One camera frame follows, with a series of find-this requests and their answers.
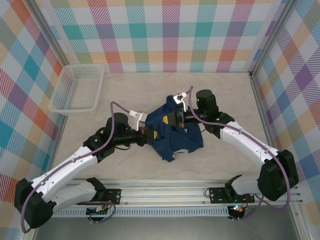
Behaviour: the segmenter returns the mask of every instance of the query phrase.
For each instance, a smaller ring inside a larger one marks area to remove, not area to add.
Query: colorful plaid wallpaper
[[[21,234],[16,183],[49,167],[63,118],[48,104],[61,69],[23,0],[0,0],[0,240]]]
[[[251,65],[250,65],[250,67],[248,69],[248,72],[251,72],[253,70],[253,68],[254,68],[254,66],[255,66],[255,64],[257,62],[257,59],[260,56],[261,51],[264,49],[264,47],[265,47],[265,45],[266,45],[266,43],[267,43],[267,41],[268,41],[268,39],[270,37],[270,34],[273,32],[274,27],[276,25],[276,22],[278,21],[281,13],[283,12],[287,2],[288,2],[288,0],[281,0],[281,3],[279,5],[278,9],[276,10],[275,15],[273,16],[273,19],[272,19],[267,31],[265,32],[265,34],[263,36],[263,39],[262,39],[262,41],[261,41],[261,43],[259,45],[259,48],[258,48],[258,50],[256,51],[256,53],[254,55],[253,61],[252,61]]]
[[[298,2],[255,80],[278,148],[295,155],[310,231],[320,236],[320,0]]]
[[[247,72],[265,35],[264,23],[271,23],[276,13],[270,17],[272,6],[281,4],[281,0],[37,1],[41,7],[45,1],[53,7],[43,9],[44,15],[57,37],[65,36],[74,62],[107,63],[111,72]]]
[[[64,42],[62,41],[61,36],[60,36],[60,34],[58,33],[56,26],[53,24],[52,20],[50,19],[50,17],[49,17],[49,15],[48,15],[48,13],[47,13],[47,11],[46,11],[46,9],[45,9],[45,6],[44,6],[42,0],[35,0],[35,2],[37,3],[38,7],[40,8],[41,13],[42,13],[42,15],[44,16],[46,22],[47,22],[48,25],[50,26],[50,28],[51,28],[51,30],[52,30],[55,38],[57,39],[57,41],[58,41],[58,43],[59,43],[62,51],[64,52],[65,56],[66,56],[67,59],[69,60],[69,63],[70,63],[70,64],[73,64],[74,61],[73,61],[73,59],[71,58],[71,56],[70,56],[70,54],[69,54],[69,52],[68,52],[68,50],[67,50]]]

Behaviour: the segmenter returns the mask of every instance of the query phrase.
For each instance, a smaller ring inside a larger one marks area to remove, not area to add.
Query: tabletop
[[[128,110],[151,113],[166,102],[168,95],[210,89],[219,110],[235,118],[249,133],[266,142],[256,100],[247,73],[105,73],[95,115],[70,115],[54,161],[60,164],[72,155],[111,116],[110,102]],[[114,107],[115,112],[122,112]],[[202,133],[204,147],[193,153],[177,153],[172,162],[162,160],[150,145],[136,144],[128,151],[117,150],[98,165],[76,178],[121,180],[228,180],[238,174],[249,175],[258,168],[234,146],[213,134]]]

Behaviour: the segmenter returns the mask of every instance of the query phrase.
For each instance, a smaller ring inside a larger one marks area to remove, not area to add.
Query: white plastic basket
[[[64,66],[54,87],[49,110],[63,115],[94,115],[97,111],[104,72],[103,64]]]

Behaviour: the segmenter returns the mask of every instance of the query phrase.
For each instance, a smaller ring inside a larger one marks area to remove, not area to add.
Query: blue cloth
[[[183,104],[176,104],[172,95],[167,96],[166,103],[148,114],[145,125],[157,131],[158,135],[151,146],[162,157],[172,162],[174,153],[192,153],[204,147],[204,141],[198,124],[188,124],[183,128],[171,126],[163,122],[163,117],[175,110],[183,108]]]

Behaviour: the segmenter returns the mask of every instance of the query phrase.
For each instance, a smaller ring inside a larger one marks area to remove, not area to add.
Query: purple cable
[[[92,155],[92,154],[95,154],[96,152],[99,152],[100,150],[102,150],[103,148],[105,148],[105,147],[109,144],[109,142],[111,141],[111,138],[112,138],[113,135],[114,135],[114,131],[115,131],[115,114],[114,114],[113,104],[114,104],[114,105],[117,105],[117,106],[118,106],[119,108],[121,108],[123,111],[129,113],[129,111],[128,111],[127,109],[125,109],[124,107],[120,106],[118,103],[112,101],[112,102],[110,103],[110,110],[111,110],[111,133],[110,133],[109,138],[108,138],[107,141],[106,141],[101,147],[99,147],[98,149],[96,149],[96,150],[94,150],[94,151],[92,151],[92,152],[89,152],[89,153],[87,153],[87,154],[84,154],[84,155],[82,155],[82,156],[78,156],[78,157],[76,157],[76,158],[74,159],[74,161],[77,161],[77,160],[83,159],[83,158],[85,158],[85,157],[87,157],[87,156],[90,156],[90,155]],[[67,166],[67,165],[70,164],[70,163],[73,163],[73,161],[72,161],[72,160],[67,161],[67,162],[65,162],[64,164],[62,164],[61,166],[59,166],[57,169],[55,169],[55,170],[52,171],[50,174],[48,174],[48,176],[46,176],[46,177],[42,180],[42,182],[45,183],[52,175],[54,175],[56,172],[60,171],[62,168],[64,168],[65,166]],[[25,199],[25,201],[24,201],[24,203],[23,203],[22,210],[21,210],[20,224],[21,224],[22,232],[23,232],[24,234],[27,234],[27,233],[30,232],[30,230],[31,230],[31,228],[26,229],[26,226],[25,226],[25,213],[26,213],[27,204],[28,204],[30,198],[32,197],[32,195],[36,192],[36,190],[37,190],[38,188],[40,188],[40,186],[41,186],[41,183],[39,183],[37,186],[35,186],[35,188],[29,193],[29,195],[26,197],[26,199]]]
[[[92,155],[92,154],[95,154],[95,153],[101,151],[102,149],[104,149],[104,148],[109,144],[109,142],[111,141],[111,139],[112,139],[112,137],[113,137],[113,135],[114,135],[114,131],[115,131],[115,114],[114,114],[113,104],[114,104],[114,105],[117,105],[119,108],[121,108],[121,109],[122,109],[123,111],[125,111],[126,113],[129,113],[129,112],[130,112],[130,111],[128,111],[127,109],[125,109],[124,107],[120,106],[118,103],[112,101],[112,102],[110,103],[110,110],[111,110],[111,133],[110,133],[110,136],[109,136],[108,140],[107,140],[101,147],[97,148],[96,150],[93,150],[92,152],[86,153],[86,154],[84,154],[84,155],[82,155],[82,156],[76,157],[76,158],[74,159],[75,161],[77,161],[77,160],[79,160],[79,159],[83,159],[83,158],[85,158],[85,157],[88,157],[88,156],[90,156],[90,155]]]
[[[112,202],[109,202],[109,201],[83,201],[81,202],[82,204],[105,204],[105,205],[111,205],[113,206],[113,212],[110,214],[110,216],[105,216],[102,220],[100,221],[93,221],[91,219],[91,216],[93,215],[93,213],[91,213],[89,215],[89,219],[91,221],[91,223],[94,223],[94,224],[100,224],[100,223],[103,223],[107,220],[109,220],[115,213],[116,213],[116,205]]]
[[[191,102],[191,94],[192,94],[192,89],[194,88],[194,86],[191,86],[190,89],[189,89],[189,106],[190,106],[190,110],[193,114],[193,116],[195,117],[195,119],[197,119],[199,122],[203,123],[203,124],[207,124],[207,125],[216,125],[216,126],[222,126],[222,127],[225,127],[225,128],[229,128],[229,129],[232,129],[238,133],[241,133],[243,134],[245,137],[247,137],[248,139],[250,139],[251,141],[253,141],[255,144],[257,144],[259,147],[261,147],[264,151],[268,152],[269,155],[275,160],[275,162],[278,164],[282,174],[283,174],[283,177],[284,177],[284,181],[285,181],[285,186],[286,186],[286,191],[287,191],[287,195],[286,195],[286,201],[285,201],[285,204],[282,206],[282,207],[275,207],[273,205],[271,205],[270,203],[266,202],[263,200],[263,198],[259,198],[257,197],[258,199],[260,199],[260,204],[262,202],[266,203],[269,207],[273,208],[274,210],[278,210],[278,211],[283,211],[283,210],[286,210],[290,204],[290,198],[291,198],[291,194],[290,194],[290,184],[289,184],[289,179],[288,179],[288,176],[286,174],[286,171],[284,169],[284,167],[282,166],[282,164],[280,163],[280,161],[278,160],[278,158],[272,153],[270,152],[263,144],[261,144],[260,142],[258,142],[256,139],[254,139],[252,136],[250,136],[249,134],[247,134],[246,132],[242,132],[240,129],[237,129],[236,127],[234,126],[230,126],[230,125],[227,125],[227,124],[223,124],[223,123],[218,123],[218,122],[209,122],[209,121],[204,121],[202,119],[200,119],[195,111],[194,111],[194,108],[192,107],[192,102]]]

